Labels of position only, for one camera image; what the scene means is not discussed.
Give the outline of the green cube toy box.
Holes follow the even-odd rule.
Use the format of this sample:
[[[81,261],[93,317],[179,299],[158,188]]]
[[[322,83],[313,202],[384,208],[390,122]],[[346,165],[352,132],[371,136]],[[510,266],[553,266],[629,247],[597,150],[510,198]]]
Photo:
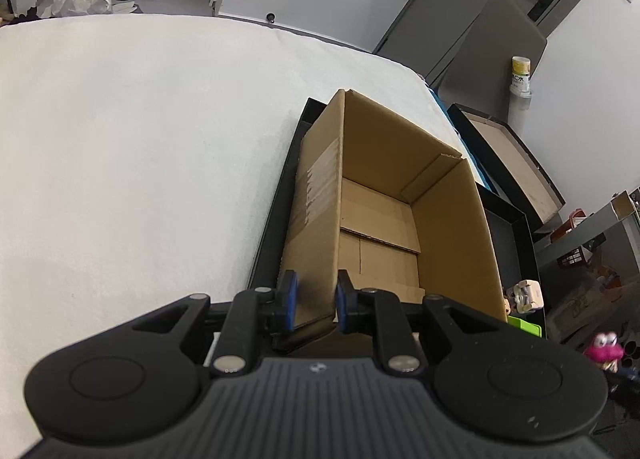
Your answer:
[[[538,338],[542,337],[542,328],[536,323],[529,323],[529,321],[525,319],[509,316],[508,324],[512,327],[520,329],[521,331],[529,333],[529,335],[534,335]]]

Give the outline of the yellow lidded white bottle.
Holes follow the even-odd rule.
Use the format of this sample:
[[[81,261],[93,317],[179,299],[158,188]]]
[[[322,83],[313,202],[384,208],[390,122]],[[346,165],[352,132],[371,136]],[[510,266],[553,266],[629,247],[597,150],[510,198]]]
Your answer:
[[[528,57],[514,55],[511,58],[511,69],[510,92],[514,96],[529,97],[532,61]]]

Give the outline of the white plastic bag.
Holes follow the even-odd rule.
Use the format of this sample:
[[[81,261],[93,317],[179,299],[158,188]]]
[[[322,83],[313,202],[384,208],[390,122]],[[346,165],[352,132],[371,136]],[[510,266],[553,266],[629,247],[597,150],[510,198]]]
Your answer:
[[[142,9],[134,1],[114,0],[52,0],[38,11],[42,19],[89,15],[125,15],[141,13]]]

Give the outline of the magenta monster toy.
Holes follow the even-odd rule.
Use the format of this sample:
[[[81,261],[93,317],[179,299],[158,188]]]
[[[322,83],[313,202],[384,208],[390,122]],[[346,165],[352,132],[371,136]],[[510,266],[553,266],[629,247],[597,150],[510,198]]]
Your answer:
[[[584,355],[600,369],[618,372],[618,366],[624,356],[624,349],[618,343],[615,332],[598,333],[586,347]]]

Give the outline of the grey leaning board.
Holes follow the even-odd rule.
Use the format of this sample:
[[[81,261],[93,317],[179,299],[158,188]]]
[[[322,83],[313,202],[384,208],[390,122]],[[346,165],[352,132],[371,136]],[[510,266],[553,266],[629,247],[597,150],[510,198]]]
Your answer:
[[[488,0],[445,71],[438,96],[502,121],[508,116],[512,57],[536,67],[547,37],[513,0]]]

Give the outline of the black tray brown inside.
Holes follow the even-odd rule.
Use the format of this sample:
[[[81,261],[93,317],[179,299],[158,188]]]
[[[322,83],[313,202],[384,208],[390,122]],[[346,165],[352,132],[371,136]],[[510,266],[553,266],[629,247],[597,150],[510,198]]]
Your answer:
[[[488,187],[523,212],[532,231],[560,212],[565,200],[558,187],[508,123],[459,104],[447,114]]]

